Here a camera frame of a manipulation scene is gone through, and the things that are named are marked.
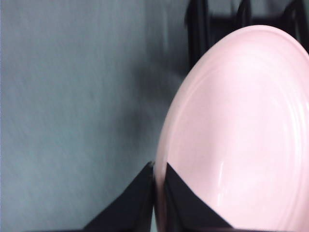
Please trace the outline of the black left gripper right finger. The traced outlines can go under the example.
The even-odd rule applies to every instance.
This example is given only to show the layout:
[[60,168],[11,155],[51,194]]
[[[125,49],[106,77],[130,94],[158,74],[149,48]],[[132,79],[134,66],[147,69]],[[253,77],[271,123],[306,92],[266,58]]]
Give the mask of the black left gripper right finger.
[[235,229],[197,197],[168,164],[164,183],[168,232],[234,232]]

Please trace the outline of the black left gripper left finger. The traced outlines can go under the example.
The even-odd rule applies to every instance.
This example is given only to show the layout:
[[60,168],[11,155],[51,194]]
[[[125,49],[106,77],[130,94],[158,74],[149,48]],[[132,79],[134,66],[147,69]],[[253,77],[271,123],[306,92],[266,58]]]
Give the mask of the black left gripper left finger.
[[121,195],[94,217],[84,232],[149,232],[155,198],[154,164],[147,163]]

